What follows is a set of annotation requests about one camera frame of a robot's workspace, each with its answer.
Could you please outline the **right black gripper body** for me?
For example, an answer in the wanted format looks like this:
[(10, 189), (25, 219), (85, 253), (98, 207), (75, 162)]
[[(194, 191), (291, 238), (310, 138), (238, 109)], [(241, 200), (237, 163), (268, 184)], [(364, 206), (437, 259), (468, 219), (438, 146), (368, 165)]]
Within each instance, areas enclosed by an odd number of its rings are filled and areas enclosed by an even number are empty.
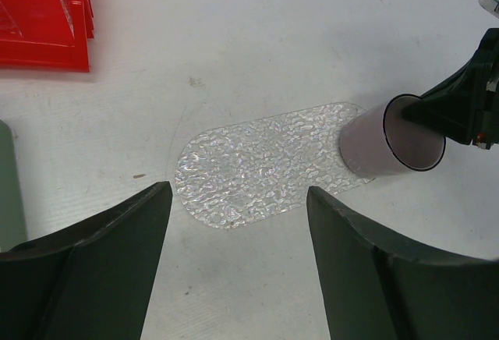
[(480, 42), (477, 71), (473, 144), (490, 149), (498, 144), (498, 29), (490, 28)]

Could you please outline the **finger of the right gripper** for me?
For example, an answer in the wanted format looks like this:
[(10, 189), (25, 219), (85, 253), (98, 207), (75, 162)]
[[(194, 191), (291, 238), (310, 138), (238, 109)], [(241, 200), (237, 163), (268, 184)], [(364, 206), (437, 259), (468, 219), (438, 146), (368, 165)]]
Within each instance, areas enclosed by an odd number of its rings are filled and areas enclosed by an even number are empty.
[(402, 111), (403, 119), (425, 126), (463, 144), (473, 144), (477, 71), (480, 55), (475, 55), (455, 74), (421, 96)]

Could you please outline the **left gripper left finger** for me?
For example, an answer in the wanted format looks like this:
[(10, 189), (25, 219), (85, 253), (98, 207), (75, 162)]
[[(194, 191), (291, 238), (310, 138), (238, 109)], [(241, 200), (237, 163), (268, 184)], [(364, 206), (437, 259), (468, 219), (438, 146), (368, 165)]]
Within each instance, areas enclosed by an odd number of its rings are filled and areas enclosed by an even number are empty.
[(172, 207), (169, 182), (1, 255), (4, 339), (138, 339)]

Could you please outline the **purple ceramic mug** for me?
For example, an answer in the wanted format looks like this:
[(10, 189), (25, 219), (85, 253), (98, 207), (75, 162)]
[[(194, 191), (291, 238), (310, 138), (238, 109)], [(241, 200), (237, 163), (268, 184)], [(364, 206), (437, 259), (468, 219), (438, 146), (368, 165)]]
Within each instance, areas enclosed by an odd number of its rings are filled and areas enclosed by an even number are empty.
[(402, 118), (421, 97), (400, 94), (356, 116), (340, 132), (339, 150), (347, 167), (364, 179), (428, 172), (444, 156), (446, 138)]

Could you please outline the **red divided plastic bin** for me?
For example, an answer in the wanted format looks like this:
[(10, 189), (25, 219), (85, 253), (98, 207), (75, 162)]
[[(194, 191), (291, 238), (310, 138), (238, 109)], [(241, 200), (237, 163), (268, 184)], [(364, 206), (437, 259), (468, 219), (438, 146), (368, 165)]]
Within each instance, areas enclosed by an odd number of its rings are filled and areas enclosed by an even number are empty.
[(91, 0), (1, 0), (1, 66), (89, 72)]

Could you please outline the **green metal tray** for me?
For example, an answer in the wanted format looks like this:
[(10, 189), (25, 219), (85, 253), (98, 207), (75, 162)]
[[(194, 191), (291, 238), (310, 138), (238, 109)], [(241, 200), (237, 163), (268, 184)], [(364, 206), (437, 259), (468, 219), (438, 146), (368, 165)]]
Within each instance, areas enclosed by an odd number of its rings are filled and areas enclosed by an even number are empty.
[(3, 121), (0, 148), (1, 251), (6, 252), (27, 241), (27, 227), (12, 131)]

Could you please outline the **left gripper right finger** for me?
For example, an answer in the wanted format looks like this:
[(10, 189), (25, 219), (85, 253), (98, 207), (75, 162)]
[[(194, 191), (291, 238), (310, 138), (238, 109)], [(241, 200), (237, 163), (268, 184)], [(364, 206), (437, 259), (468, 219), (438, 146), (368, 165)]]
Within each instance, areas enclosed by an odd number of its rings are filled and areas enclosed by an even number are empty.
[(331, 338), (497, 338), (497, 261), (410, 239), (317, 186), (306, 207)]

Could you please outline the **clear textured holder box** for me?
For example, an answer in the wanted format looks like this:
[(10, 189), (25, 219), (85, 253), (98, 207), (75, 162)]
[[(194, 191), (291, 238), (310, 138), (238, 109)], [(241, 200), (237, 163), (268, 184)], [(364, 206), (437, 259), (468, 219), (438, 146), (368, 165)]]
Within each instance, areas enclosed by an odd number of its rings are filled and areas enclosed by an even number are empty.
[(1, 38), (67, 44), (74, 38), (71, 0), (1, 0)]

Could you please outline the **clear textured oval tray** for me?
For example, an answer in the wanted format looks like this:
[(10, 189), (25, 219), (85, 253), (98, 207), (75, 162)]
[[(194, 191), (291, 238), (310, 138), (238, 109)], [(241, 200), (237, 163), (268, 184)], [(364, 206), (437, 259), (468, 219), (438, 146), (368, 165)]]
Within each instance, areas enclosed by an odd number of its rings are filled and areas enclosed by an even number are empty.
[(234, 229), (303, 206), (311, 186), (362, 186), (339, 150), (342, 127), (362, 113), (340, 102), (204, 131), (179, 155), (179, 199), (205, 225)]

